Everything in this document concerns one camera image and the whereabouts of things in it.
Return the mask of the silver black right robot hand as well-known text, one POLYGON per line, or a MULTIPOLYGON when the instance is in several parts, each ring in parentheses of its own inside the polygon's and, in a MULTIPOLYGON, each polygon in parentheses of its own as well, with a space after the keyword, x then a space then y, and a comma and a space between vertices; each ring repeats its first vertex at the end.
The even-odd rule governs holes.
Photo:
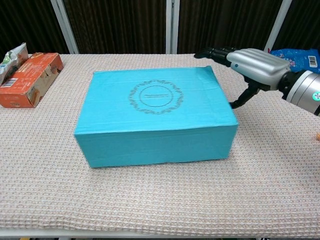
POLYGON ((283 76, 291 71, 290 63, 285 59, 255 48, 206 47, 196 52, 194 58, 211 59, 244 77, 248 87, 238 99, 229 103, 232 109, 243 106, 260 90, 278 90, 283 76))

